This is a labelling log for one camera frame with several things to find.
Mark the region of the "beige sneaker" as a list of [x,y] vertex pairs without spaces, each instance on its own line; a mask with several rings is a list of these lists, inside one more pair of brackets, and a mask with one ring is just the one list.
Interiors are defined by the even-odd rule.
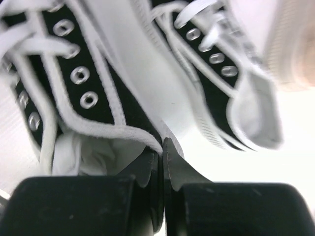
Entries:
[[314,88],[315,2],[281,0],[265,49],[265,60],[281,90]]

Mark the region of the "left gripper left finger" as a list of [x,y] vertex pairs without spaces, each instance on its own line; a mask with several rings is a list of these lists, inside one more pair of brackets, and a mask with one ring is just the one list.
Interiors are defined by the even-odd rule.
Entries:
[[3,236],[152,236],[162,226],[162,157],[149,148],[115,176],[31,177],[14,190]]

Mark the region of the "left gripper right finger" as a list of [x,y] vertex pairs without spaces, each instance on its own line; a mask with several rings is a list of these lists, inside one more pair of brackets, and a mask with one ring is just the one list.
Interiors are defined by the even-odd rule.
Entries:
[[163,142],[169,236],[312,236],[315,224],[296,188],[284,183],[214,183],[170,138]]

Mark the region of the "black white sneaker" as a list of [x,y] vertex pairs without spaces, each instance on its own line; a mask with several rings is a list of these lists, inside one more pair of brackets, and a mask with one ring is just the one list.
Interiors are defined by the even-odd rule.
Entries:
[[226,0],[133,0],[139,22],[182,76],[201,133],[222,149],[277,149],[276,88]]
[[48,176],[113,175],[170,138],[106,37],[103,0],[3,0],[0,78]]

